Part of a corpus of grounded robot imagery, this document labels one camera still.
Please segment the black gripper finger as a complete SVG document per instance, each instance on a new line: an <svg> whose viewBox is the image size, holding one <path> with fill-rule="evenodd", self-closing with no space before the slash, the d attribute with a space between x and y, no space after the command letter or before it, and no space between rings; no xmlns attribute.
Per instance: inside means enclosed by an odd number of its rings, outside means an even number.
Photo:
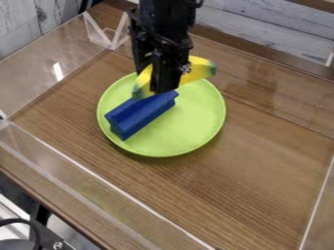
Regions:
<svg viewBox="0 0 334 250"><path fill-rule="evenodd" d="M155 49L152 52L152 72L149 90L163 94L179 87L180 78L191 72L189 51Z"/></svg>
<svg viewBox="0 0 334 250"><path fill-rule="evenodd" d="M130 27L132 53L134 59L136 72L141 73L151 63L151 36L137 27Z"/></svg>

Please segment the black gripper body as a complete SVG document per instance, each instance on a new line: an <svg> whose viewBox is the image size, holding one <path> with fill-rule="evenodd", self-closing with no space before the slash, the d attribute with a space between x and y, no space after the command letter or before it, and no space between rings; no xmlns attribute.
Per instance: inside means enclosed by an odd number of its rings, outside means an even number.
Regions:
<svg viewBox="0 0 334 250"><path fill-rule="evenodd" d="M152 51L189 50L193 44L188 32L200 7L201 0L138 0L138 5L126 12L129 35L130 27L137 26L151 36Z"/></svg>

